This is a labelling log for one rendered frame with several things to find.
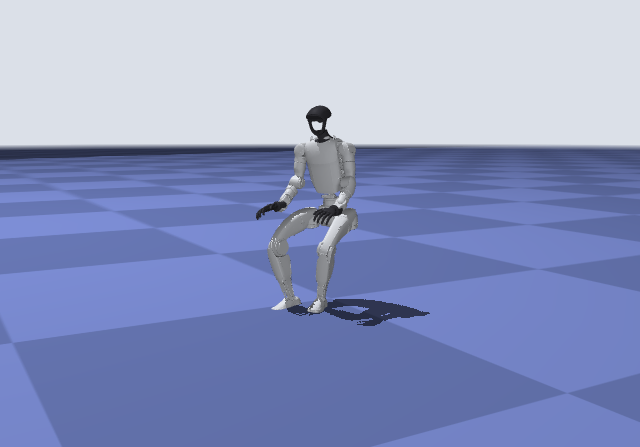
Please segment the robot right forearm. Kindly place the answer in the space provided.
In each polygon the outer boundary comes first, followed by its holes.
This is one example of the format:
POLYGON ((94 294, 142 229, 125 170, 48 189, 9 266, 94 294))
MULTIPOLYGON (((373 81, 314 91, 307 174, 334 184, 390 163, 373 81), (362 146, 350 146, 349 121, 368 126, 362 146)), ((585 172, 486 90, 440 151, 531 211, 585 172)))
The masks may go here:
MULTIPOLYGON (((290 179, 291 180, 291 179, 290 179)), ((293 198, 297 195, 298 191, 295 188, 295 186, 290 185, 290 181, 288 186, 285 189, 286 191, 283 193, 283 195, 280 197, 279 202, 286 202, 287 206, 285 208, 281 208, 281 210, 279 210, 278 212, 283 212, 284 210, 287 209, 288 205, 290 204, 290 202, 293 200, 293 198)))

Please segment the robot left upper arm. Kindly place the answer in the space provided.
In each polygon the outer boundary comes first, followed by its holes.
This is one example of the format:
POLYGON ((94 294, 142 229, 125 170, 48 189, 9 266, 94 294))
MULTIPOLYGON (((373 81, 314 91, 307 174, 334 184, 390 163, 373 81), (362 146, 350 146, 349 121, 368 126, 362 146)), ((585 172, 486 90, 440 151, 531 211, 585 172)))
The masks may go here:
POLYGON ((337 142, 337 149, 340 155, 342 155, 343 162, 343 170, 345 173, 345 177, 341 179, 340 185, 342 187, 347 187, 349 183, 350 177, 355 178, 355 153, 356 148, 352 143, 348 142, 337 142))

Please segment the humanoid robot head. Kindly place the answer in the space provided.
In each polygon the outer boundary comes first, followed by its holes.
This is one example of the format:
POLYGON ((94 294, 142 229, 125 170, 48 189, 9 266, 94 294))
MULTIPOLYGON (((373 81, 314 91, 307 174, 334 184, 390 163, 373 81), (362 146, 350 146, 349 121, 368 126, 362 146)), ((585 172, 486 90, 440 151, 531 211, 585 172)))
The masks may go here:
POLYGON ((331 111, 325 106, 315 106, 307 113, 306 118, 308 120, 309 127, 312 133, 318 137, 318 139, 315 140, 316 143, 326 142, 330 140, 330 138, 333 138, 328 134, 328 131, 325 130, 326 121, 329 117, 331 117, 331 111), (313 121, 317 121, 319 123, 323 122, 322 130, 314 130, 312 126, 313 121), (330 138, 324 139, 326 136, 329 136, 330 138))

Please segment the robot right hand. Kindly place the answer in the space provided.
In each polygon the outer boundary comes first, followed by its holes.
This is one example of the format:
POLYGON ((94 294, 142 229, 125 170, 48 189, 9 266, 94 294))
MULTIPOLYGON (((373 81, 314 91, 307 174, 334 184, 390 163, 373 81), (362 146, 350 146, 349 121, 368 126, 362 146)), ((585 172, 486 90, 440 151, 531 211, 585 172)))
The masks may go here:
POLYGON ((256 219, 258 220, 259 218, 261 218, 261 213, 263 214, 263 216, 265 215, 264 212, 268 212, 271 210, 274 210, 275 212, 278 212, 279 210, 281 210, 281 208, 285 208, 287 206, 286 202, 282 201, 282 202, 274 202, 273 204, 268 204, 265 207, 261 208, 257 213, 256 213, 256 219))

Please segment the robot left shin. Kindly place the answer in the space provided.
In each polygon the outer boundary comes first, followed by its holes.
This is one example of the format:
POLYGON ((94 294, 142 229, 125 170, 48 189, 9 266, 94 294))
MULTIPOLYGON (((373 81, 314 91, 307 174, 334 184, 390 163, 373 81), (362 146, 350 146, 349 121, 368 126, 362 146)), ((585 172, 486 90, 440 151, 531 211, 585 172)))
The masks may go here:
POLYGON ((325 301, 327 286, 329 280, 331 278, 333 268, 334 268, 334 256, 336 253, 336 246, 330 247, 328 251, 328 256, 325 254, 320 254, 317 260, 316 266, 316 282, 317 286, 317 298, 321 298, 325 301))

